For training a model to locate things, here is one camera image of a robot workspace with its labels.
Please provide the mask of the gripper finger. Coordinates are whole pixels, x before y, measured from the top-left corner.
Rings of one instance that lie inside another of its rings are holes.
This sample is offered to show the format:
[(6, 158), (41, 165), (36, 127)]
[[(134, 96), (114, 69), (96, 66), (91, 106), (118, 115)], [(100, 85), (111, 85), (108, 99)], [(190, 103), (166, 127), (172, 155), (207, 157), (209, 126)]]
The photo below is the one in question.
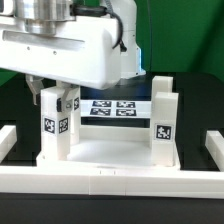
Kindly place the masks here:
[(33, 103), (35, 105), (39, 105), (40, 104), (40, 93), (41, 93), (41, 90), (44, 88), (43, 79), (38, 76), (27, 75), (26, 83), (33, 95)]
[(62, 96), (57, 99), (58, 112), (73, 112), (80, 106), (80, 87), (74, 84), (60, 83)]

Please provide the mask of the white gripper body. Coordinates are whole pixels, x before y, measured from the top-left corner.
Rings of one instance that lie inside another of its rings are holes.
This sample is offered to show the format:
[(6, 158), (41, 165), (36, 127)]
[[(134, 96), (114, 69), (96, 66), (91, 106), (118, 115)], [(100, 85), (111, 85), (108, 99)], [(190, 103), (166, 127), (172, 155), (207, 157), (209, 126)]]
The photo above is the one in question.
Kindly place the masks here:
[(0, 68), (95, 89), (121, 78), (117, 21), (78, 16), (59, 22), (54, 36), (25, 31), (23, 22), (0, 16)]

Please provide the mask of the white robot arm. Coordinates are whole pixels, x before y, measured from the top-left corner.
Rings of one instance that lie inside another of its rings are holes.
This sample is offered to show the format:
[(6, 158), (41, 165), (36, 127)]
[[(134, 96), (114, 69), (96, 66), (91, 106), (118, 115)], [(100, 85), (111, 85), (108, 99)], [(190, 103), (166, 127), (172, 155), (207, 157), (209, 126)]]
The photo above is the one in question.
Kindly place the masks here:
[(99, 1), (0, 0), (0, 69), (26, 74), (35, 95), (43, 78), (67, 83), (60, 112), (74, 86), (104, 90), (143, 75), (135, 1)]

